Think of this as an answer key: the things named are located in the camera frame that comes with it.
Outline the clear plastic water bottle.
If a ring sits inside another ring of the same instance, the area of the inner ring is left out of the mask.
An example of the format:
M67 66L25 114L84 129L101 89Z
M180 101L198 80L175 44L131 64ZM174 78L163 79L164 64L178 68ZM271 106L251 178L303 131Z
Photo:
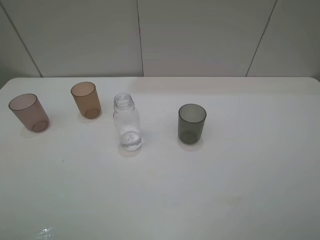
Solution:
M140 115L132 96L128 93L117 94L113 109L113 122L120 146L129 152L138 150L142 146Z

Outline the grey translucent plastic cup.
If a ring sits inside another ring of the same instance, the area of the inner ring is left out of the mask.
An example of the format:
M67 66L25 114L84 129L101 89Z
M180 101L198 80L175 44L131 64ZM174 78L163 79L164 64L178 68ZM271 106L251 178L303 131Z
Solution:
M202 136L206 110L194 103L188 103L178 110L178 138L187 145L196 144Z

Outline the brown translucent plastic cup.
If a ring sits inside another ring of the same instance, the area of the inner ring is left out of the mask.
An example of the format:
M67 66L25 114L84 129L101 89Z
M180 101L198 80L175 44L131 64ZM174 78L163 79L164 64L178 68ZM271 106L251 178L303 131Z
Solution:
M95 119L101 114L101 104L94 83L79 82L71 88L70 93L84 118Z

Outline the pink translucent plastic cup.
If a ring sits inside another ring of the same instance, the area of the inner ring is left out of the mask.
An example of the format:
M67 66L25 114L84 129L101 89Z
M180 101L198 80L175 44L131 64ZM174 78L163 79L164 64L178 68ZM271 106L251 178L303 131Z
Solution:
M50 125L48 115L38 97L33 93L26 93L13 98L8 107L24 127L31 132L42 132Z

